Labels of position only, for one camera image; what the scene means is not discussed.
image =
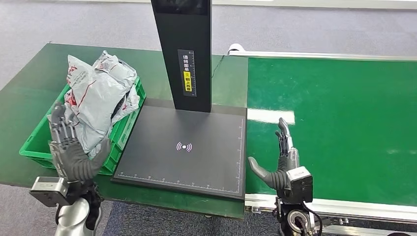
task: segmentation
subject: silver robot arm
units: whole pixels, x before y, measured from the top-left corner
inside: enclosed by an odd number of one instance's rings
[[[55,236],[94,236],[103,199],[92,178],[110,153],[110,141],[103,140],[100,152],[90,160],[64,112],[65,107],[56,103],[49,124],[49,148],[59,177],[38,177],[30,194],[47,207],[58,205]]]

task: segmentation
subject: metal table edge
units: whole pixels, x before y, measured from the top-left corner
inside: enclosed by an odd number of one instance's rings
[[[245,207],[250,207],[252,212],[258,213],[272,211],[275,209],[275,197],[275,195],[271,194],[246,194]],[[320,216],[417,224],[416,206],[326,199],[313,199],[312,203],[307,203],[306,205]]]
[[[417,236],[417,233],[412,232],[399,232],[399,231],[392,231],[392,230],[379,230],[379,229],[368,229],[368,228],[360,228],[360,227],[351,227],[351,226],[343,226],[343,225],[329,225],[323,228],[323,233],[331,234],[331,235],[358,235],[358,236],[385,236],[390,235],[392,233],[404,233],[410,236]]]
[[[311,58],[311,59],[344,59],[344,60],[388,60],[388,61],[417,61],[417,57],[409,56],[369,56],[355,54],[333,53],[292,53],[292,52],[256,52],[230,51],[230,56],[253,58]]]

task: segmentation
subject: plastic bag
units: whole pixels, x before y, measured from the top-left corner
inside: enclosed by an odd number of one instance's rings
[[[136,88],[132,87],[130,92],[126,94],[126,97],[123,100],[123,103],[120,109],[112,118],[112,125],[114,125],[117,121],[123,119],[123,117],[129,115],[134,110],[139,108],[139,100],[140,96],[136,92]]]
[[[99,151],[99,143],[112,125],[133,111],[124,112],[122,106],[112,118],[121,100],[127,104],[136,76],[133,68],[106,51],[93,66],[68,55],[67,82],[71,90],[65,95],[65,118],[74,122],[80,144],[90,157]]]

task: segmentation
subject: wireless charging symbol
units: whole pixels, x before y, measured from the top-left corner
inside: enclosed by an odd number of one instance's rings
[[[192,144],[182,144],[181,142],[177,143],[177,151],[181,150],[181,149],[185,149],[187,152],[191,152],[191,150],[193,149],[193,145]]]

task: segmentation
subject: black scanning platform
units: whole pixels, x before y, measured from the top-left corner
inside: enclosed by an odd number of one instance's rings
[[[246,108],[146,99],[112,181],[244,199]]]

